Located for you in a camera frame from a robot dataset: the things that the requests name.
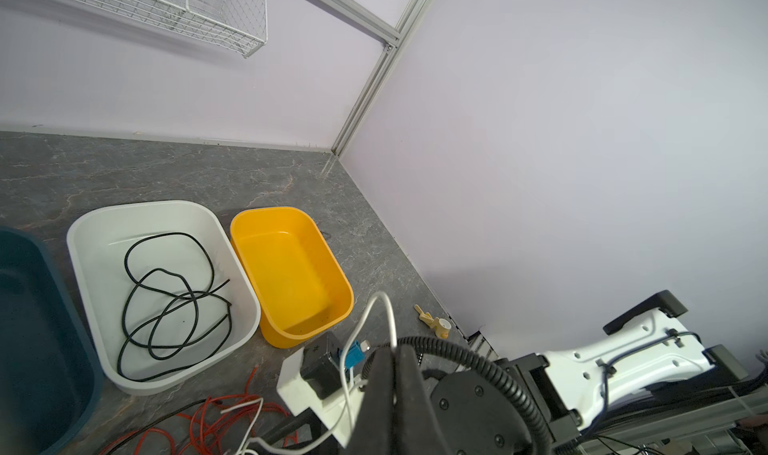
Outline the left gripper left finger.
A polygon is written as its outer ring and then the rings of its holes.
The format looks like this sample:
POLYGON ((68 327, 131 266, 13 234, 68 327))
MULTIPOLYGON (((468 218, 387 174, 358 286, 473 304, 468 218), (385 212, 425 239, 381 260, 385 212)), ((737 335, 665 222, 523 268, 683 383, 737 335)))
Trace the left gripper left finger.
POLYGON ((393 351, 375 352, 364 397, 345 454, 391 454, 394 439, 395 363, 393 351))

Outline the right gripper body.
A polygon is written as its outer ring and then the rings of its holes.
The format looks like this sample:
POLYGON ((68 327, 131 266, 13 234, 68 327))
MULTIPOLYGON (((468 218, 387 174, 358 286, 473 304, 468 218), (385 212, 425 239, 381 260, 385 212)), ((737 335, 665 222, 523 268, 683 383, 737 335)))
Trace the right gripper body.
MULTIPOLYGON (((271 446, 271 449, 263 449, 257 445, 257 451, 260 454, 275 454, 277 448, 303 449, 327 431, 328 429, 318 416, 310 409, 306 409, 299 415, 288 416, 266 434, 261 435, 261 438, 271 446)), ((329 436, 321 445, 308 451, 308 454, 316 455, 341 453, 341 445, 333 436, 329 436)))

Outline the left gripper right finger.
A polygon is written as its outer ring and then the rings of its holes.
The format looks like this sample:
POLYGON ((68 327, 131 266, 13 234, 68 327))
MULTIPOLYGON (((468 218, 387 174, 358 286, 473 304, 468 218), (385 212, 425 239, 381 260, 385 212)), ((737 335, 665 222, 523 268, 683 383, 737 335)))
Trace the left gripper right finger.
POLYGON ((394 454, 450 453, 410 345, 394 352, 394 399, 394 454))

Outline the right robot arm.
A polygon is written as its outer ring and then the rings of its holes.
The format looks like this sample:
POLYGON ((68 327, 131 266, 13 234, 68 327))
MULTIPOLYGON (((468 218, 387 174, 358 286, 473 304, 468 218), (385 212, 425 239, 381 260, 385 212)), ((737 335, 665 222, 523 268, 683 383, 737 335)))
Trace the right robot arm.
POLYGON ((251 437, 247 454, 576 454, 622 423, 668 419, 767 385, 723 346, 705 347, 681 322, 684 305, 658 292, 572 350, 492 360, 436 336, 364 351, 326 334, 286 358, 277 390, 289 420, 251 437))

